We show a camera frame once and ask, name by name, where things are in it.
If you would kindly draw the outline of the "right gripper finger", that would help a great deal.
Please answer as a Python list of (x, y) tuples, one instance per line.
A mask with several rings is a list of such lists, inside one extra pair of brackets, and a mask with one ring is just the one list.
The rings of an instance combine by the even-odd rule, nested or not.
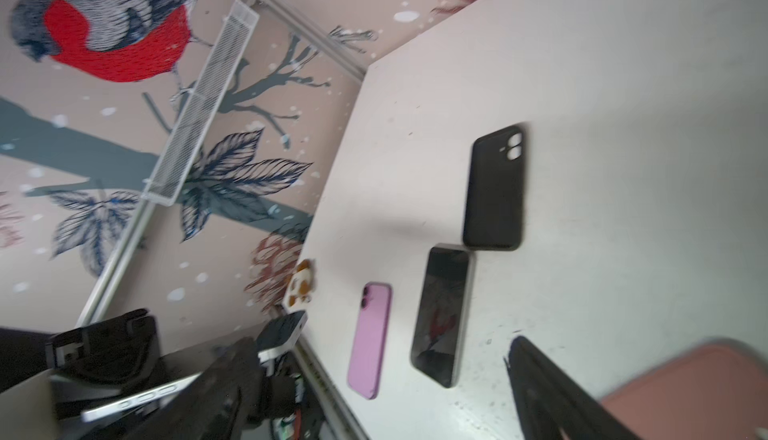
[(638, 439), (526, 337), (505, 364), (525, 439)]

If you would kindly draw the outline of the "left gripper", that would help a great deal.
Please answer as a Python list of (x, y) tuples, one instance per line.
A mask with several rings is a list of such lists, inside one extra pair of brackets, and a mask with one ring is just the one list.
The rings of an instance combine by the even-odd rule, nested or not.
[(156, 319), (147, 309), (56, 334), (45, 353), (60, 419), (168, 380)]

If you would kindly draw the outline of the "light blue phone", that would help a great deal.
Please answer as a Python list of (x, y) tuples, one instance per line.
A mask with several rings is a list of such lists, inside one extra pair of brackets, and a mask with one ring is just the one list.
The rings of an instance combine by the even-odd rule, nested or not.
[(80, 419), (84, 423), (91, 423), (151, 402), (170, 398), (191, 385), (199, 376), (199, 373), (189, 375), (99, 407), (83, 410)]

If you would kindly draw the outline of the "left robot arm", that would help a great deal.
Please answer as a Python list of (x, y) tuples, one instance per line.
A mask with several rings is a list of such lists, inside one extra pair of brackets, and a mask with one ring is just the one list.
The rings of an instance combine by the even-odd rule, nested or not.
[(65, 439), (239, 439), (290, 415), (296, 385), (273, 367), (297, 343), (303, 311), (215, 346), (208, 366), (172, 378), (156, 320), (137, 309), (49, 337), (45, 354)]

